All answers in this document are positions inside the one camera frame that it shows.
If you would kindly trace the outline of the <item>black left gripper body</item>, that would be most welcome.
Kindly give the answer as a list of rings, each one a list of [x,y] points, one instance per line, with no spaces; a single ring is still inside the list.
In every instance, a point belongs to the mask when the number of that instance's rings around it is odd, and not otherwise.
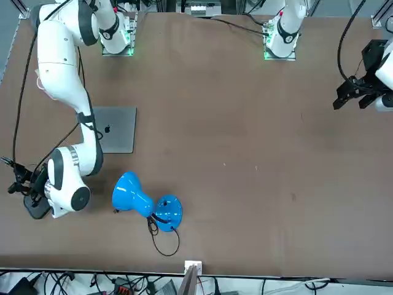
[[[383,59],[386,39],[372,39],[362,50],[362,58],[365,68],[365,75],[355,81],[355,84],[362,89],[383,89],[383,83],[375,76]]]

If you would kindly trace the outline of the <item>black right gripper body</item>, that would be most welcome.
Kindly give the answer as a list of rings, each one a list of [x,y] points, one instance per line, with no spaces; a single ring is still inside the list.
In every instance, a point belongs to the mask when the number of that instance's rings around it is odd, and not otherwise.
[[[48,179],[47,167],[41,167],[33,172],[29,192],[32,201],[38,202],[45,196],[44,187]]]

